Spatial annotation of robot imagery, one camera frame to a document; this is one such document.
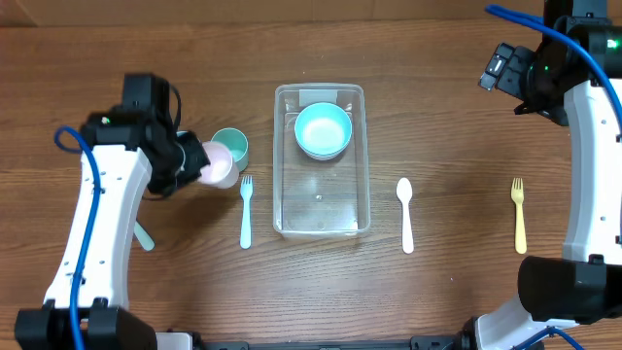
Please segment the green plastic bowl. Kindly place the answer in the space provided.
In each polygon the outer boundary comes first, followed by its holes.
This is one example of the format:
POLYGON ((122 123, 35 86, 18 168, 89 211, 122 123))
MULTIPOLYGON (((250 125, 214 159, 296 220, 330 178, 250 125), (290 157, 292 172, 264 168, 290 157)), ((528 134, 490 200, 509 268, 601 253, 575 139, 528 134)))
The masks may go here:
POLYGON ((336 151, 331 151, 331 152, 327 152, 327 153, 326 152, 323 152, 323 153, 315 152, 315 151, 312 151, 312 150, 309 150, 309 149, 305 149, 305 148, 303 148, 302 151, 306 155, 323 155, 323 156, 327 156, 327 155, 335 155, 335 154, 340 155, 340 154, 342 154, 345 151, 345 148, 341 148, 341 149, 338 149, 336 151))

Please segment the blue plastic bowl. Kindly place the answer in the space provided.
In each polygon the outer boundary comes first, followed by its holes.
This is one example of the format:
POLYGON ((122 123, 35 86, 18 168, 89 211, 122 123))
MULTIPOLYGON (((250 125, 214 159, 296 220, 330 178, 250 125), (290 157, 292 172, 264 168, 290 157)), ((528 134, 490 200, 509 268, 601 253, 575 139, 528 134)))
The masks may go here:
POLYGON ((320 153, 346 148, 352 134, 349 115, 341 107, 327 102, 307 106, 294 124, 294 136, 300 148, 320 153))

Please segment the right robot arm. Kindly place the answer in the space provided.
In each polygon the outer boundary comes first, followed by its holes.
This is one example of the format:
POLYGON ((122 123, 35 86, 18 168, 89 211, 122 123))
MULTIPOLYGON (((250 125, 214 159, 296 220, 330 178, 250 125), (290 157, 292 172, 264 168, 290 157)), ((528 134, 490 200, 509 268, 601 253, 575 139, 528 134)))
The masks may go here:
POLYGON ((571 204, 559 259, 526 256, 518 292, 475 318, 458 349, 527 349, 553 333, 621 314, 621 30, 603 1, 550 1, 542 16, 498 5, 489 14, 541 33, 536 50, 500 44, 480 85, 565 126, 571 204))

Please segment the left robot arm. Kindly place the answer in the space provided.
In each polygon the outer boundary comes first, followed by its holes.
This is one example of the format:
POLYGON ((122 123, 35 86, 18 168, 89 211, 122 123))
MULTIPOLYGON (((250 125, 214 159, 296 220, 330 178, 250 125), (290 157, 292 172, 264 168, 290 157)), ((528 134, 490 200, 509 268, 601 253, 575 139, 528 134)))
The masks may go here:
POLYGON ((196 181, 208 165, 181 117, 155 108, 91 114, 57 136, 78 143, 82 178, 61 264, 39 309, 21 309, 23 349, 191 349, 189 333, 158 333, 128 310, 132 241, 145 241, 137 213, 145 192, 158 199, 196 181))

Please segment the pink plastic bowl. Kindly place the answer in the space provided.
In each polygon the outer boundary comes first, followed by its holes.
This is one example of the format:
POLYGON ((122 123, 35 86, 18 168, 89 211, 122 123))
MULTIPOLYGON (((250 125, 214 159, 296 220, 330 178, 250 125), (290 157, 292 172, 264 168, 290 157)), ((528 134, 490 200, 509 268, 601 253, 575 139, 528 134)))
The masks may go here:
POLYGON ((331 159, 335 159, 337 158, 337 154, 335 155, 327 155, 327 156, 323 156, 323 155, 308 155, 310 156, 312 159, 315 160, 320 160, 320 161, 326 161, 326 160, 331 160, 331 159))

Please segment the pink plastic cup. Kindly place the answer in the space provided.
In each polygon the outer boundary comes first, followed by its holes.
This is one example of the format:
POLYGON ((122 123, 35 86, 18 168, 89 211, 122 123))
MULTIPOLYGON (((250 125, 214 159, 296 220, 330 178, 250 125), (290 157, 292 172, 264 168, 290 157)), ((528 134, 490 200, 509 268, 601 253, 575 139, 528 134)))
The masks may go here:
POLYGON ((200 169, 197 181, 218 189, 233 187, 239 178, 239 170, 232 153, 220 142, 204 142, 203 149, 210 163, 200 169))

